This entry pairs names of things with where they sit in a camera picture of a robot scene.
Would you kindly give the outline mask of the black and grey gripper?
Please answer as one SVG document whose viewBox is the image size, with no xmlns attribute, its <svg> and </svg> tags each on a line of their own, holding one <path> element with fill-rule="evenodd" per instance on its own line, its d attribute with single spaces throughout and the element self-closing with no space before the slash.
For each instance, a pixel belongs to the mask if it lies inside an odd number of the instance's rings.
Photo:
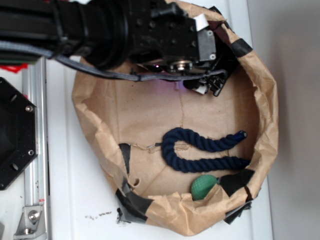
<svg viewBox="0 0 320 240">
<path fill-rule="evenodd" d="M 132 63 L 151 72 L 183 76 L 185 88 L 219 96 L 238 60 L 204 14 L 190 17 L 176 2 L 134 0 L 130 17 Z"/>
</svg>

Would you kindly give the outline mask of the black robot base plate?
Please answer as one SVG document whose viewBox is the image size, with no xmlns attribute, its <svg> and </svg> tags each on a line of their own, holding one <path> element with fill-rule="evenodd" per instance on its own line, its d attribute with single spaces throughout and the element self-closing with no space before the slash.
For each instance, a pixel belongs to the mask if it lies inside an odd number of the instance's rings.
<svg viewBox="0 0 320 240">
<path fill-rule="evenodd" d="M 0 79 L 0 189 L 6 190 L 37 156 L 36 110 Z"/>
</svg>

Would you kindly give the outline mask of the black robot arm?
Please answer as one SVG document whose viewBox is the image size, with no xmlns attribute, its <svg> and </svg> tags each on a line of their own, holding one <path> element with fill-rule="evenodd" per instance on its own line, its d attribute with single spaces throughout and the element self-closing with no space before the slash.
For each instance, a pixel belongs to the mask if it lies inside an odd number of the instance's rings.
<svg viewBox="0 0 320 240">
<path fill-rule="evenodd" d="M 218 96 L 238 67 L 204 15 L 164 0 L 3 0 L 0 65 L 44 57 L 105 79 L 181 81 Z"/>
</svg>

